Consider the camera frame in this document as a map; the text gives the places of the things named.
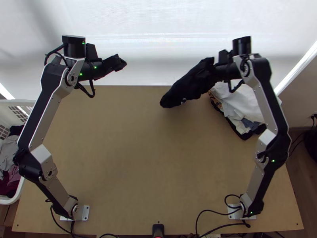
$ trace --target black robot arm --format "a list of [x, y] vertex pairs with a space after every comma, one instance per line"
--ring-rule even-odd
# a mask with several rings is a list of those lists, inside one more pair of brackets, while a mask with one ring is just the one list
[[[58, 53], [64, 48], [64, 55]], [[47, 54], [57, 57], [46, 64], [41, 77], [42, 91], [18, 140], [19, 150], [13, 161], [19, 166], [19, 173], [35, 183], [53, 203], [54, 211], [72, 220], [86, 221], [89, 206], [79, 205], [76, 197], [64, 189], [57, 178], [57, 168], [52, 155], [43, 145], [61, 100], [75, 88], [90, 97], [95, 95], [93, 80], [100, 79], [112, 71], [119, 71], [126, 62], [118, 55], [105, 60], [98, 58], [95, 46], [86, 44], [81, 36], [63, 36], [63, 44]], [[92, 94], [79, 83], [89, 80]]]
[[[242, 213], [234, 213], [231, 219], [245, 219], [261, 213], [263, 198], [275, 171], [288, 158], [290, 137], [288, 125], [277, 97], [270, 83], [271, 69], [266, 58], [251, 53], [251, 37], [246, 36], [233, 40], [233, 50], [219, 52], [219, 62], [214, 58], [206, 58], [192, 68], [184, 77], [173, 84], [162, 97], [162, 107], [174, 107], [187, 100], [198, 99], [215, 83], [228, 83], [229, 92], [234, 93], [245, 83], [250, 86], [256, 96], [262, 112], [266, 130], [259, 137], [254, 160], [256, 163], [246, 193], [240, 196], [240, 203], [232, 205], [241, 207]], [[230, 80], [241, 79], [237, 87], [232, 88]]]

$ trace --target pile of clothes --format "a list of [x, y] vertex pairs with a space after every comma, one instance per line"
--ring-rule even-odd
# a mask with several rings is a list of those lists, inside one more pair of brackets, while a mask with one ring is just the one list
[[17, 140], [22, 129], [23, 126], [10, 127], [10, 134], [0, 148], [0, 195], [9, 198], [14, 196], [21, 178], [18, 166], [13, 164], [13, 157], [18, 150]]
[[[240, 79], [231, 80], [232, 87], [238, 85]], [[242, 84], [235, 93], [230, 93], [228, 84], [218, 82], [208, 91], [213, 107], [221, 112], [234, 132], [243, 140], [254, 133], [265, 131], [264, 118], [251, 87]]]

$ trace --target black garment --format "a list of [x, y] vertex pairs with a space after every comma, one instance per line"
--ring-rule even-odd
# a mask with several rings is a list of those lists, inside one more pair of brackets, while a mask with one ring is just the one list
[[24, 125], [21, 126], [12, 126], [10, 127], [10, 134], [9, 136], [19, 136], [23, 130]]
[[219, 81], [217, 79], [214, 57], [203, 59], [173, 84], [162, 97], [160, 105], [172, 108], [187, 100], [198, 99]]

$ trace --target wooden tabletop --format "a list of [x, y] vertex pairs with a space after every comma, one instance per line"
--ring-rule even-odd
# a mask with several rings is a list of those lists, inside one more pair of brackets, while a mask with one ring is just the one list
[[[76, 223], [77, 233], [151, 234], [158, 221], [166, 234], [194, 233], [201, 210], [225, 213], [223, 198], [246, 191], [257, 136], [242, 141], [207, 95], [161, 108], [168, 89], [98, 86], [93, 99], [75, 90], [62, 101], [44, 144], [68, 193], [90, 205], [89, 220]], [[45, 199], [27, 181], [13, 230], [63, 233]], [[218, 233], [303, 229], [285, 166], [276, 172], [264, 202], [251, 228], [232, 226]], [[198, 231], [234, 222], [203, 214]]]

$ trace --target laundry basket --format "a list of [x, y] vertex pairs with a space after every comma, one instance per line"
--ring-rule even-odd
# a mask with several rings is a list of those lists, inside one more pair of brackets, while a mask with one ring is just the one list
[[[35, 100], [0, 100], [0, 145], [9, 135], [11, 126], [20, 126], [26, 123], [34, 104]], [[1, 205], [12, 204], [20, 198], [24, 180], [21, 177], [17, 191], [12, 198], [0, 195]]]

